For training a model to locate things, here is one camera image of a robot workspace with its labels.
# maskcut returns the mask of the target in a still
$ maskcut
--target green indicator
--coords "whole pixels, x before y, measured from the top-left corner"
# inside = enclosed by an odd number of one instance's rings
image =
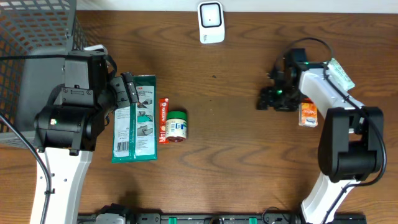
[[[257,218],[249,218],[249,224],[257,224]]]
[[[169,224],[177,224],[177,218],[170,217]]]

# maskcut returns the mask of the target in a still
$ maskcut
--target barcode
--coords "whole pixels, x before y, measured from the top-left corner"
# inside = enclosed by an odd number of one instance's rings
[[[129,150],[129,142],[118,142],[118,152],[124,152]]]

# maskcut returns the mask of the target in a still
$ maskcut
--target wooden table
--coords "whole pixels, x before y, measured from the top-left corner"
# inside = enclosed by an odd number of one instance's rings
[[[104,44],[119,71],[156,74],[157,96],[188,111],[186,142],[158,146],[158,160],[112,164],[113,124],[98,139],[80,212],[112,202],[165,213],[261,213],[298,209],[320,173],[323,126],[298,126],[298,113],[256,110],[266,73],[292,40],[329,42],[356,88],[351,94],[384,112],[387,172],[354,189],[342,212],[368,223],[398,219],[398,15],[225,13],[223,43],[199,42],[195,12],[79,12],[87,38]],[[326,49],[306,47],[323,60]],[[4,147],[0,158],[0,222],[27,223],[36,166],[26,150]]]

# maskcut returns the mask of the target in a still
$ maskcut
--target green lid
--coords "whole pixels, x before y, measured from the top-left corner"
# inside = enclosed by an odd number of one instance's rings
[[[184,121],[186,121],[187,120],[187,114],[184,113],[184,112],[181,112],[181,111],[169,111],[167,113],[166,119],[174,119],[174,118],[183,119]]]

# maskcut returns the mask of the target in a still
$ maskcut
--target orange package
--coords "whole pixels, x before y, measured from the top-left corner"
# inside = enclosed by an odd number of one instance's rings
[[[318,109],[313,103],[301,103],[298,125],[316,127],[318,125]]]
[[[163,98],[159,100],[159,144],[167,144],[169,141],[166,139],[166,117],[169,112],[169,99]]]

